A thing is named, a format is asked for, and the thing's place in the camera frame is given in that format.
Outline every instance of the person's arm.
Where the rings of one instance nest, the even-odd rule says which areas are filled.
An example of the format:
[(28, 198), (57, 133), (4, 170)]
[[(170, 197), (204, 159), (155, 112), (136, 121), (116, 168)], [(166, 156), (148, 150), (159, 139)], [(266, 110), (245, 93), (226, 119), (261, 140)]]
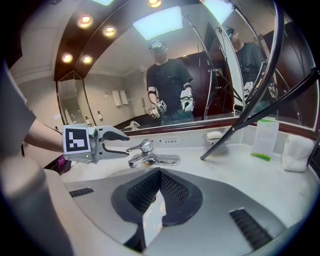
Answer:
[(183, 83), (183, 88), (192, 93), (190, 82), (193, 80), (193, 77), (190, 75), (187, 67), (180, 59), (178, 60), (178, 74)]
[(45, 126), (37, 119), (33, 122), (24, 141), (45, 150), (62, 153), (64, 151), (62, 135), (48, 126)]
[(153, 106), (157, 104), (156, 86), (154, 79), (155, 78), (151, 74), (150, 69), (148, 69), (146, 72), (146, 88), (148, 91), (149, 101)]

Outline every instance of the countertop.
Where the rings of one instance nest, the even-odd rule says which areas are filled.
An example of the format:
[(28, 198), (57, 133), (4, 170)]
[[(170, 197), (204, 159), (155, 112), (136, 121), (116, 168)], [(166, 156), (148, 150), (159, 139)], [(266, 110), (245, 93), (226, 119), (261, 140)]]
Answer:
[[(109, 147), (110, 150), (124, 151), (124, 148)], [(273, 154), (269, 162), (250, 155), (251, 146), (228, 144), (200, 160), (205, 147), (159, 148), (157, 154), (179, 155), (181, 163), (168, 166), (169, 169), (185, 172), (207, 179), (227, 183), (239, 189), (274, 213), (289, 228), (305, 218), (320, 190), (320, 181), (311, 168), (306, 172), (285, 171), (281, 155)], [(128, 160), (137, 152), (122, 159), (100, 160), (97, 164), (77, 163), (64, 173), (63, 182), (87, 181), (117, 175), (128, 169)], [(135, 172), (150, 165), (140, 164), (130, 169)]]

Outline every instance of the vr headset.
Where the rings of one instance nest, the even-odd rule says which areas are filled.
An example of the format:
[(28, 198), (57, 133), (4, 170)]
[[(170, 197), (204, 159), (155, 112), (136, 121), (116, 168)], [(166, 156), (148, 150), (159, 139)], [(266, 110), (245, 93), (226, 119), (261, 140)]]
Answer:
[(157, 51), (161, 51), (161, 50), (166, 49), (166, 47), (167, 47), (167, 44), (165, 42), (162, 42), (159, 40), (154, 43), (151, 43), (149, 45), (149, 50), (150, 50), (150, 52), (157, 52)]

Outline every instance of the black t-shirt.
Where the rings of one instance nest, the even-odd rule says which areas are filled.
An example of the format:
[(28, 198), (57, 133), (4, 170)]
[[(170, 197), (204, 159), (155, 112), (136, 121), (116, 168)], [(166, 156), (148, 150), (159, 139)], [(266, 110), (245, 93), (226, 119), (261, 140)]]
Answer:
[(155, 87), (159, 100), (166, 103), (167, 113), (181, 107), (181, 92), (184, 85), (193, 80), (187, 67), (180, 59), (169, 59), (163, 65), (152, 65), (146, 72), (146, 89)]
[[(241, 68), (243, 85), (245, 86), (247, 82), (255, 82), (263, 61), (259, 46), (254, 42), (245, 43), (242, 49), (236, 52), (236, 56)], [(271, 94), (267, 89), (261, 100), (271, 99)]]

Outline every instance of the man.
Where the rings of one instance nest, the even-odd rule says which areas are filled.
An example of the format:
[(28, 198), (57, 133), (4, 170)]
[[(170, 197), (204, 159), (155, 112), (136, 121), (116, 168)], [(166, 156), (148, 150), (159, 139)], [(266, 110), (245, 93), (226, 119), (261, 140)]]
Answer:
[(179, 120), (193, 121), (191, 111), (184, 111), (181, 104), (181, 92), (188, 90), (191, 94), (190, 82), (193, 80), (186, 66), (180, 59), (168, 59), (167, 44), (156, 41), (149, 45), (155, 64), (146, 72), (146, 87), (152, 105), (160, 101), (166, 104), (166, 112), (161, 115), (161, 125), (178, 123)]
[[(241, 68), (243, 85), (246, 85), (248, 82), (254, 83), (263, 61), (259, 46), (254, 42), (242, 42), (239, 38), (239, 34), (231, 27), (226, 27), (225, 32), (236, 53)], [(268, 107), (271, 99), (270, 91), (267, 89), (254, 112), (258, 113)]]

